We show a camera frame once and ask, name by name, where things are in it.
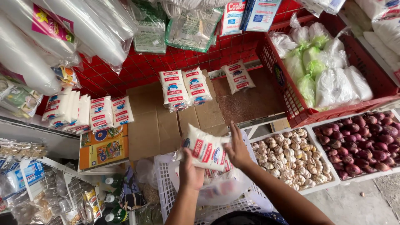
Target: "human hand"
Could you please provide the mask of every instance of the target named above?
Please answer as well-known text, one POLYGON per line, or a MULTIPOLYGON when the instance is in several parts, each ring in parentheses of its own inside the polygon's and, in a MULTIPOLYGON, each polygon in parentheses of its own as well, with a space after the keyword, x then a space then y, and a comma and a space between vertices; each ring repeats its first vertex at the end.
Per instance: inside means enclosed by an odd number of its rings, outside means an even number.
POLYGON ((204 169, 192 164, 192 152, 183 148, 183 160, 179 163, 180 188, 199 191, 204 182, 204 169))
POLYGON ((233 121, 230 122, 230 131, 232 133, 232 145, 230 143, 224 144, 224 150, 228 154, 231 163, 239 169, 243 169, 247 165, 254 163, 247 151, 247 147, 244 144, 242 133, 233 121))

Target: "red plastic crate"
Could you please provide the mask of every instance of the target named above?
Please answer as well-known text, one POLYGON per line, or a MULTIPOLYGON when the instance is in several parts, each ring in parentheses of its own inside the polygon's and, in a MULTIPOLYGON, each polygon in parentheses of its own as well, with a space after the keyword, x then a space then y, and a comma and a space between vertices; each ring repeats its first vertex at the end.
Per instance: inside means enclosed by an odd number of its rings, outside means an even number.
MULTIPOLYGON (((320 22, 332 36, 336 36, 345 27, 345 24, 339 17, 327 13, 322 14, 319 19, 311 15, 301 17, 298 20, 302 25, 310 21, 320 22)), ((270 31, 288 33, 290 29, 289 21, 286 21, 273 24, 270 31)), ((271 82, 275 84, 292 128, 336 117, 362 113, 390 100, 400 98, 399 88, 354 37, 342 35, 340 40, 345 46, 350 65, 357 67, 367 79, 374 94, 374 99, 324 112, 318 112, 315 109, 307 107, 269 36, 265 35, 264 39, 258 43, 256 53, 271 82)))

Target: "green plastic bottle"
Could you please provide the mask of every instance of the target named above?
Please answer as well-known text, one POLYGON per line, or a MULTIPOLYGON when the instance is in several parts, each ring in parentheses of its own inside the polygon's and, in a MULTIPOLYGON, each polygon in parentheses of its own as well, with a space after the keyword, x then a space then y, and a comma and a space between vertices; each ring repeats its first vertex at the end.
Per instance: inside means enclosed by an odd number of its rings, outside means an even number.
POLYGON ((114 195, 113 193, 107 194, 106 196, 106 202, 111 203, 113 205, 119 205, 120 199, 121 197, 119 195, 114 195))
POLYGON ((107 178, 106 184, 110 185, 113 188, 120 189, 122 179, 123 179, 122 175, 117 173, 117 174, 113 175, 112 177, 107 178))
POLYGON ((122 223, 129 219, 129 213, 121 207, 117 206, 111 210, 111 213, 106 215, 107 222, 122 223))

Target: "basket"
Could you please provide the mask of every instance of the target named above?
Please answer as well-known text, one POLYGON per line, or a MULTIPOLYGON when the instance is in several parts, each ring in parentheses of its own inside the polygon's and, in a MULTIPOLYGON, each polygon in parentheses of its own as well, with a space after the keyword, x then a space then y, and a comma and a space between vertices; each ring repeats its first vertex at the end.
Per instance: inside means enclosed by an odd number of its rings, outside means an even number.
MULTIPOLYGON (((242 135, 245 139, 246 145, 248 145, 249 152, 251 152, 250 157, 256 163, 256 156, 250 147, 250 142, 248 142, 248 139, 246 138, 247 135, 245 135, 244 131, 242 131, 242 135)), ((158 168, 156 170, 156 176, 158 193, 160 195, 161 213, 164 223, 171 212, 176 198, 176 191, 168 174, 168 164, 173 155, 174 153, 168 153, 154 157, 154 164, 158 168)), ((217 218, 233 211, 266 212, 265 209, 260 208, 254 202, 259 202, 259 198, 264 198, 269 202, 268 198, 260 188, 252 182, 248 192, 244 193, 229 205, 197 207, 194 224, 210 224, 217 218)))
MULTIPOLYGON (((396 123, 398 123, 400 121, 399 114, 394 109, 392 109, 390 111, 394 114, 393 120, 396 123)), ((310 132, 312 132, 313 136, 315 136, 314 131, 312 130, 312 128, 319 127, 319 126, 327 124, 327 123, 333 123, 333 122, 337 121, 338 119, 332 119, 332 120, 324 121, 324 122, 321 122, 321 123, 313 124, 312 126, 310 126, 310 132)), ((316 141, 316 147, 322 148, 322 145, 318 141, 316 141)), ((325 151, 322 151, 322 156, 326 156, 326 152, 325 151)), ((390 169, 388 171, 385 171, 385 172, 377 171, 377 172, 369 173, 369 174, 363 173, 363 174, 357 175, 357 176, 355 176, 353 178, 348 178, 348 179, 346 179, 344 181, 340 181, 339 184, 340 185, 349 185, 351 182, 357 182, 358 183, 358 182, 367 181, 367 180, 371 180, 371 179, 374 179, 374 178, 378 178, 378 177, 382 177, 382 176, 386 176, 386 175, 393 174, 393 173, 398 173, 398 172, 400 172, 400 166, 396 166, 396 167, 394 167, 394 168, 392 168, 392 169, 390 169)))
MULTIPOLYGON (((302 26, 311 21, 320 22, 332 36, 336 36, 336 34, 345 27, 339 17, 327 13, 323 13, 320 18, 311 15, 301 17, 298 20, 302 26)), ((289 21, 286 21, 273 24, 270 30, 288 33, 290 29, 289 21)), ((374 94, 374 99, 324 112, 318 112, 313 108, 307 107, 269 36, 266 34, 265 37, 259 41, 256 53, 266 70, 267 76, 269 76, 270 81, 274 83, 275 89, 281 98, 281 103, 285 109, 290 127, 302 127, 327 119, 362 113, 390 100, 400 98, 399 88, 396 84, 354 37, 342 35, 340 40, 345 46, 350 65, 355 66, 367 79, 374 94)))
MULTIPOLYGON (((307 188, 305 190, 299 191, 299 193, 302 194, 302 195, 306 195, 306 194, 310 194, 310 193, 315 192, 315 191, 320 191, 320 190, 327 189, 327 188, 330 188, 330 187, 338 185, 339 182, 340 182, 339 176, 338 176, 336 170, 333 168, 332 163, 329 161, 329 159, 328 159, 327 155, 325 154, 324 150, 319 145, 314 132, 312 131, 312 129, 309 126, 305 126, 305 127, 301 127, 301 128, 307 131, 307 134, 308 134, 307 138, 309 139, 310 143, 315 146, 317 151, 322 153, 321 161, 323 163, 327 163, 331 167, 330 175, 332 176, 332 180, 330 182, 328 182, 328 183, 317 184, 314 187, 307 188)), ((281 131, 278 131, 278 132, 274 132, 272 134, 268 134, 268 135, 264 135, 264 136, 261 136, 261 137, 257 137, 257 138, 251 139, 250 142, 251 143, 258 142, 258 141, 266 139, 267 137, 272 137, 272 136, 274 136, 276 134, 283 134, 285 132, 292 131, 292 130, 293 130, 292 128, 287 128, 287 129, 284 129, 284 130, 281 130, 281 131)))

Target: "white plastic crate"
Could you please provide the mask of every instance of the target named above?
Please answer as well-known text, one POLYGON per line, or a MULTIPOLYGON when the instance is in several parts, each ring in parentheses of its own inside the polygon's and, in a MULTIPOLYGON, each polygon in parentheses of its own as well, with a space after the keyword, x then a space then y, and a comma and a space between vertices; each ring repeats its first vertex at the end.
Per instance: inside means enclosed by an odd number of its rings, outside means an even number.
MULTIPOLYGON (((250 157, 256 163, 256 157, 251 149, 247 135, 244 131, 242 131, 242 135, 244 137, 243 140, 245 141, 246 146, 248 147, 248 150, 250 152, 250 157)), ((172 206, 174 205, 176 197, 175 188, 168 174, 168 164, 171 161, 173 155, 174 153, 168 153, 165 155, 158 155, 154 157, 154 164, 158 167, 158 169, 156 170, 156 176, 158 183, 158 192, 160 195, 162 218, 164 220, 164 223, 172 209, 172 206)), ((197 207, 194 224, 209 224, 217 218, 233 211, 272 211, 272 204, 270 204, 270 209, 266 210, 260 208, 252 199, 252 197, 250 197, 251 195, 257 202, 260 201, 260 198, 263 198, 269 202, 268 198, 260 190, 260 188, 258 188, 258 186, 252 182, 250 188, 248 189, 248 192, 244 193, 242 196, 240 196, 237 200, 231 202, 229 205, 197 207)))
MULTIPOLYGON (((332 180, 330 182, 328 182, 328 183, 317 184, 312 188, 308 188, 306 190, 299 191, 299 193, 302 194, 302 195, 306 195, 306 194, 310 194, 310 193, 315 192, 315 191, 320 191, 320 190, 327 189, 327 188, 330 188, 330 187, 338 185, 339 182, 340 182, 339 176, 338 176, 336 170, 333 168, 332 164, 330 163, 327 155, 324 154, 325 152, 322 149, 321 145, 319 145, 319 143, 318 143, 318 141, 317 141, 317 139, 315 137, 314 132, 312 132, 312 130, 311 130, 311 128, 309 126, 305 126, 305 127, 301 127, 301 128, 307 131, 307 133, 308 133, 307 138, 309 139, 310 143, 315 146, 317 151, 322 152, 322 157, 321 157, 320 160, 323 163, 327 163, 327 164, 330 165, 330 167, 331 167, 330 174, 332 176, 332 180)), ((267 137, 272 137, 275 134, 279 134, 279 133, 283 134, 285 132, 292 131, 292 130, 293 130, 292 128, 287 128, 287 129, 284 129, 284 130, 281 130, 281 131, 278 131, 278 132, 274 132, 274 133, 271 133, 271 134, 268 134, 268 135, 257 137, 257 138, 251 139, 250 143, 258 142, 260 140, 266 139, 267 137)))
MULTIPOLYGON (((392 109, 390 111, 392 113, 394 113, 393 120, 396 123, 399 123, 400 115, 394 109, 392 109)), ((312 132, 312 135, 315 137, 316 147, 318 146, 318 148, 322 149, 322 145, 317 141, 316 136, 314 134, 314 131, 312 131, 313 127, 319 127, 319 126, 327 124, 327 123, 332 123, 332 122, 335 122, 335 121, 338 121, 338 120, 341 120, 341 119, 350 118, 350 117, 354 117, 356 115, 362 115, 362 114, 364 114, 364 113, 358 113, 358 114, 354 114, 354 115, 350 115, 350 116, 339 117, 339 118, 330 119, 330 120, 327 120, 327 121, 322 121, 322 122, 319 122, 319 123, 311 124, 310 125, 310 131, 312 132)), ((321 151, 321 152, 322 152, 322 155, 324 157, 327 157, 325 151, 321 151)), ((357 175, 357 176, 355 176, 353 178, 350 178, 350 179, 347 179, 347 180, 344 180, 344 181, 340 181, 339 183, 341 185, 349 185, 353 181, 354 182, 362 182, 362 181, 367 181, 367 180, 371 180, 371 179, 374 179, 374 178, 377 178, 377 177, 381 177, 381 176, 385 176, 385 175, 389 175, 389 174, 393 174, 393 173, 398 173, 398 172, 400 172, 400 165, 395 167, 395 168, 392 168, 391 170, 385 171, 385 172, 374 172, 374 173, 370 173, 370 174, 364 173, 364 174, 361 174, 361 175, 357 175)))

